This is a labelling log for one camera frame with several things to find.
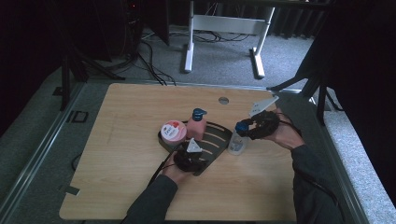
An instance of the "slotted tray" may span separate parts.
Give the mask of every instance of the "slotted tray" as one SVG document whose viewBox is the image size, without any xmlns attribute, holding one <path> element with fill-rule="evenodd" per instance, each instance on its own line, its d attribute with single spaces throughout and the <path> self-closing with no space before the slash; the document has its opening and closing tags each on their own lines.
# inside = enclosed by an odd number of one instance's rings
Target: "slotted tray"
<svg viewBox="0 0 396 224">
<path fill-rule="evenodd" d="M 227 148 L 232 135 L 233 133 L 227 128 L 213 122 L 206 122 L 204 138 L 201 141 L 196 141 L 196 143 L 203 149 L 200 158 L 207 163 L 201 171 L 195 172 L 194 175 L 200 175 Z M 173 151 L 174 148 L 163 141 L 161 132 L 158 132 L 158 141 L 169 153 Z"/>
</svg>

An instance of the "blue pump cap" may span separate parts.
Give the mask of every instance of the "blue pump cap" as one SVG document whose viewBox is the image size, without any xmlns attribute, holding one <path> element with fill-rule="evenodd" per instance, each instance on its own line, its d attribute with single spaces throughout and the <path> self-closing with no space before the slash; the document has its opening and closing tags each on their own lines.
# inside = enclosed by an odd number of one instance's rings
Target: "blue pump cap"
<svg viewBox="0 0 396 224">
<path fill-rule="evenodd" d="M 202 120 L 202 116 L 205 115 L 205 114 L 207 114 L 207 112 L 204 111 L 203 109 L 195 108 L 192 111 L 192 119 L 195 120 L 195 121 L 200 121 L 200 120 Z"/>
<path fill-rule="evenodd" d="M 235 125 L 235 130 L 237 132 L 247 132 L 248 131 L 248 125 L 245 122 L 237 122 Z"/>
</svg>

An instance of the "pink bottle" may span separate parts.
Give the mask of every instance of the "pink bottle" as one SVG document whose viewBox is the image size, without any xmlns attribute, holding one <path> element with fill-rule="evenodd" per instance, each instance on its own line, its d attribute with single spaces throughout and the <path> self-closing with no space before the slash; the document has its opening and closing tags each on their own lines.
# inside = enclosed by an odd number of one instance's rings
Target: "pink bottle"
<svg viewBox="0 0 396 224">
<path fill-rule="evenodd" d="M 204 138 L 206 130 L 206 120 L 203 115 L 206 114 L 201 108 L 195 108 L 192 112 L 192 116 L 187 122 L 187 137 L 194 138 L 196 141 L 201 141 Z"/>
</svg>

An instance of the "forearm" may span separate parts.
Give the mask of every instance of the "forearm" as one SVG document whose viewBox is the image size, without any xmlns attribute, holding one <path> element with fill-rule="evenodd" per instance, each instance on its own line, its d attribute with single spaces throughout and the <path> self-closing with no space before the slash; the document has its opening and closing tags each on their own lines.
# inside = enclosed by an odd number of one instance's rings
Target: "forearm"
<svg viewBox="0 0 396 224">
<path fill-rule="evenodd" d="M 166 175 L 159 175 L 134 201 L 122 224 L 162 223 L 177 192 L 177 184 Z"/>
<path fill-rule="evenodd" d="M 307 146 L 300 146 L 291 152 L 293 157 L 294 207 L 298 223 L 342 223 L 342 215 L 333 198 L 306 179 L 331 189 L 330 173 L 321 159 Z"/>
</svg>

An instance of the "round container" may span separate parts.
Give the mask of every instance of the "round container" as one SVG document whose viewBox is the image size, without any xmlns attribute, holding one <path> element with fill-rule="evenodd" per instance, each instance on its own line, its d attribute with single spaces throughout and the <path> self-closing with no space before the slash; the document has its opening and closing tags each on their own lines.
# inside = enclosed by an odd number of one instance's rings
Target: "round container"
<svg viewBox="0 0 396 224">
<path fill-rule="evenodd" d="M 169 120 L 161 127 L 163 141 L 172 147 L 186 140 L 186 125 L 179 120 Z"/>
</svg>

